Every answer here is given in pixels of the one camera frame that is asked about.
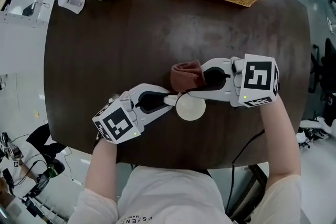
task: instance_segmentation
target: chair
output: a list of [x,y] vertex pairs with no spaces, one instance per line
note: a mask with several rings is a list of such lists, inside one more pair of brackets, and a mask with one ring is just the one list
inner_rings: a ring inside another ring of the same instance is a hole
[[[336,49],[334,48],[331,40],[327,38],[325,40],[326,48],[324,57],[322,57],[322,65],[319,65],[318,60],[313,54],[311,54],[312,69],[311,74],[314,73],[313,88],[309,88],[310,93],[314,93],[317,83],[320,82],[321,88],[324,93],[336,92]],[[313,45],[314,49],[317,49],[317,56],[319,55],[319,47]]]

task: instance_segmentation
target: black and white marker cube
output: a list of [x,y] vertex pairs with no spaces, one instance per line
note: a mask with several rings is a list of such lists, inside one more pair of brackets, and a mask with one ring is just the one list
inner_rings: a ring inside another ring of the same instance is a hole
[[114,144],[141,135],[119,99],[104,106],[92,120],[102,136]]
[[278,85],[279,71],[274,58],[245,54],[240,104],[250,108],[275,101]]

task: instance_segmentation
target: white cup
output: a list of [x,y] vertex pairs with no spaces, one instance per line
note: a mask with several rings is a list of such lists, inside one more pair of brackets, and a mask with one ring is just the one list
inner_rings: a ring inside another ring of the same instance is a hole
[[168,95],[163,99],[167,105],[176,107],[177,114],[186,121],[195,121],[205,112],[204,99],[192,97],[189,94]]

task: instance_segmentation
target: brown cloth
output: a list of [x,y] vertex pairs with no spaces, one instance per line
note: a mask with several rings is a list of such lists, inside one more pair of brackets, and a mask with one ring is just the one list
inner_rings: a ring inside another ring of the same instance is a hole
[[178,63],[172,66],[171,85],[176,92],[185,92],[206,85],[199,61]]

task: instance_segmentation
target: white t-shirt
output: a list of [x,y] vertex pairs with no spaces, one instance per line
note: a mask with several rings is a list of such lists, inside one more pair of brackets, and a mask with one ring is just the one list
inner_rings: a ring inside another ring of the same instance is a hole
[[[251,216],[251,224],[299,224],[300,182],[300,176],[289,176],[273,184]],[[68,224],[86,223],[232,224],[211,177],[143,166],[132,172],[118,205],[85,189]]]
[[[37,160],[41,160],[37,162],[34,167],[31,169],[32,174],[37,177],[38,175],[42,174],[46,169],[47,166],[45,164],[45,159],[42,157],[40,152],[30,143],[27,141],[23,141],[19,145],[17,145],[23,154],[22,161],[23,163],[29,168],[33,166],[33,163]],[[8,160],[6,157],[3,158],[2,162],[0,163],[0,170],[3,172],[5,169],[8,169],[10,172],[14,185],[19,184],[21,179],[23,179],[26,175],[25,172],[22,171],[20,167],[14,167],[12,165],[11,160]],[[28,194],[28,192],[36,185],[35,181],[29,177],[26,177],[22,183],[15,186],[13,188],[13,194],[17,197],[23,197]]]

